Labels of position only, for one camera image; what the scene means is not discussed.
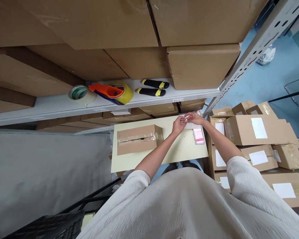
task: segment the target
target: table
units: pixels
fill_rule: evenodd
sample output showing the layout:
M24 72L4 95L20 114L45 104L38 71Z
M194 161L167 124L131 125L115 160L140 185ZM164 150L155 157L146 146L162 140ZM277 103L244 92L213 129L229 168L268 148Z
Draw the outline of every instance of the table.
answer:
M117 155L117 131L155 124L163 129L164 139L172 132L173 122L178 116L159 119L149 119L131 123L116 124L114 126L113 153L111 173L135 169L136 166L152 150ZM208 157L206 144L196 145L192 129L184 129L172 144L162 164Z

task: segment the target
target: tape roll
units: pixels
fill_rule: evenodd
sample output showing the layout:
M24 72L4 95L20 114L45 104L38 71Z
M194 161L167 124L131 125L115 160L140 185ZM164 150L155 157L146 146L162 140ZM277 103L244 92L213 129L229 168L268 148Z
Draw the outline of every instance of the tape roll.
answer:
M68 94L70 100L78 102L82 105L87 105L95 101L97 94L89 90L84 85L74 86Z

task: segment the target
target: plastic bag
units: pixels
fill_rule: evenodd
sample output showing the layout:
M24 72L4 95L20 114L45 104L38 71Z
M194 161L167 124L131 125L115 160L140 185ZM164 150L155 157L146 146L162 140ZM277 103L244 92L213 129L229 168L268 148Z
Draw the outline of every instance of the plastic bag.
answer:
M269 47L265 50L264 54L256 61L259 65L265 65L268 62L271 62L275 56L276 48Z

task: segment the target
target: shelf label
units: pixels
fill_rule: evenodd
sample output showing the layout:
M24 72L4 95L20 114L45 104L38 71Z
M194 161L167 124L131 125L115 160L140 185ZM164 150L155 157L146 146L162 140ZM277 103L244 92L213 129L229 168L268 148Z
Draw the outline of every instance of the shelf label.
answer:
M181 101L184 101L184 98L173 99L173 103L175 103L175 102L181 102Z
M108 111L107 109L105 108L101 108L101 109L97 109L97 110L94 110L95 112L104 112L104 111Z

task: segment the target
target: yellow tape roll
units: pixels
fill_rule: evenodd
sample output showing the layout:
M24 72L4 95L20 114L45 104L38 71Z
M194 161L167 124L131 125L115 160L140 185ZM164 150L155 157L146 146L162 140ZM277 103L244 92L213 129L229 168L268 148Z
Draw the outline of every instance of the yellow tape roll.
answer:
M131 90L131 88L125 84L122 81L116 81L110 84L110 86L116 87L116 88L124 88L124 93L123 95L121 95L118 98L114 98L115 100L117 100L118 102L122 103L122 104L127 104L128 102L131 101L131 99L133 98L133 91Z

